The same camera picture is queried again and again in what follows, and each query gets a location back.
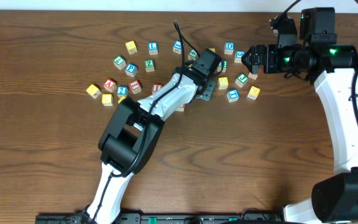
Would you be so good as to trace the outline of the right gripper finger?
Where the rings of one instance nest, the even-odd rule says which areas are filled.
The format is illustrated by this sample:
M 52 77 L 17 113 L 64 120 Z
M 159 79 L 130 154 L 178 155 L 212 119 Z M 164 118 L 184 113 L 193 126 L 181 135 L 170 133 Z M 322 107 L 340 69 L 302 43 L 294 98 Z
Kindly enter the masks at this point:
M 260 65 L 254 65 L 249 62 L 243 62 L 243 64 L 247 67 L 250 73 L 259 74 L 260 73 Z
M 248 50 L 242 57 L 241 62 L 251 62 L 252 61 L 252 51 Z

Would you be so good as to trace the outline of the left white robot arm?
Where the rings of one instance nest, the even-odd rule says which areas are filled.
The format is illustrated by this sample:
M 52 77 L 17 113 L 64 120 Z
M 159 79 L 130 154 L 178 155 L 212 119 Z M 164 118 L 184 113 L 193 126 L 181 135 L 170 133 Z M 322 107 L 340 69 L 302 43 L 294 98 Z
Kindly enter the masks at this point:
M 112 223 L 131 177 L 149 161 L 165 125 L 180 106 L 193 101 L 209 87 L 216 68 L 199 63 L 173 71 L 172 79 L 147 98 L 126 98 L 116 108 L 98 148 L 102 176 L 92 204 L 82 212 L 82 223 Z

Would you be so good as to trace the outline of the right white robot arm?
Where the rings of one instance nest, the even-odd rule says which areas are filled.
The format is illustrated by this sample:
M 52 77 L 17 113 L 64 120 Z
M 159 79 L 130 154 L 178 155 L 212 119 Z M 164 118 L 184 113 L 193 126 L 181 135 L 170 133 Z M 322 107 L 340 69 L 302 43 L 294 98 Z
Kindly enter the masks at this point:
M 252 46 L 241 58 L 250 72 L 306 72 L 326 114 L 334 175 L 314 185 L 311 197 L 284 206 L 293 223 L 358 222 L 358 55 L 352 45 Z

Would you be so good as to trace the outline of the red U block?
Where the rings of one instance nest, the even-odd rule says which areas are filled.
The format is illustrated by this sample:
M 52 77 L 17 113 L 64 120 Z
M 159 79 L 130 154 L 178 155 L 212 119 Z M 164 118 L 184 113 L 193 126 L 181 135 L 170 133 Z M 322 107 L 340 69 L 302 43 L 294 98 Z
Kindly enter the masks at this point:
M 185 110 L 185 105 L 181 105 L 176 109 L 176 111 L 184 111 L 184 110 Z

